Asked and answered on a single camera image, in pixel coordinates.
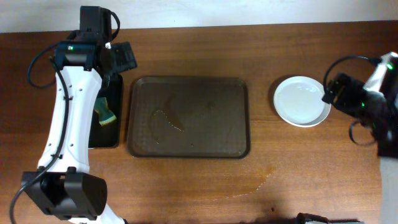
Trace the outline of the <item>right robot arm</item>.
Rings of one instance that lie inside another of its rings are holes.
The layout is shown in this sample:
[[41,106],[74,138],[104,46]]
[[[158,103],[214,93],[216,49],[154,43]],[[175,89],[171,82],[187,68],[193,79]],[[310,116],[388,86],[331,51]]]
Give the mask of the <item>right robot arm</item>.
[[[375,66],[366,82],[339,73],[331,80],[329,73],[341,62],[360,59]],[[323,78],[322,101],[356,119],[349,127],[353,137],[355,125],[370,130],[377,144],[382,198],[379,223],[397,224],[397,53],[380,57],[350,55],[333,62]]]

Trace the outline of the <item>pale green plate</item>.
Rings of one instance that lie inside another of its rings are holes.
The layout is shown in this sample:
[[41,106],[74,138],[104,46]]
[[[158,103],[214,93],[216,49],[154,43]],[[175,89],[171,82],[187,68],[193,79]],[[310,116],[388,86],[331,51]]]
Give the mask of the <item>pale green plate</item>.
[[323,122],[330,113],[331,105],[322,101],[324,94],[320,82],[295,76],[277,86],[273,104],[285,122],[300,128],[310,128]]

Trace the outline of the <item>green yellow sponge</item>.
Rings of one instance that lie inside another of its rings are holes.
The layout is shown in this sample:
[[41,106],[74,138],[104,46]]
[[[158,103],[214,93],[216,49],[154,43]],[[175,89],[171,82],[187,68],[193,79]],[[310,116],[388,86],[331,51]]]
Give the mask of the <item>green yellow sponge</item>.
[[99,124],[106,126],[117,120],[116,115],[109,109],[106,97],[97,98],[94,103],[94,111],[98,114]]

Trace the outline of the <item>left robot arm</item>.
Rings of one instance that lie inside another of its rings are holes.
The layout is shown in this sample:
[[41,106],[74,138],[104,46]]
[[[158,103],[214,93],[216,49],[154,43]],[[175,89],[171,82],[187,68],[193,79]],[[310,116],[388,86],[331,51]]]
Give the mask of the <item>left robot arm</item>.
[[90,174],[91,121],[105,77],[136,67],[129,42],[61,41],[50,58],[57,93],[47,145],[18,194],[44,215],[71,223],[126,223],[107,204],[108,186]]

